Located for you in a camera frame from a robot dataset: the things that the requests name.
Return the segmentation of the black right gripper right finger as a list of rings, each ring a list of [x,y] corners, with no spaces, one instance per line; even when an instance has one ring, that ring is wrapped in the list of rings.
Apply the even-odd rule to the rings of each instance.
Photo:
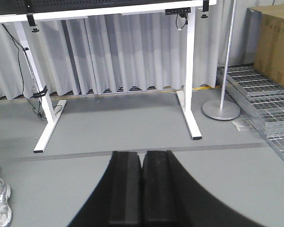
[[[143,167],[146,227],[259,227],[209,193],[172,151],[148,151]]]

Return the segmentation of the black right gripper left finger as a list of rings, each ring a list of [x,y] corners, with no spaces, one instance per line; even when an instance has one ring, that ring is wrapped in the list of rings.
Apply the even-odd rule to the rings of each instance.
[[[136,152],[114,151],[109,164],[70,227],[139,227],[141,163]]]

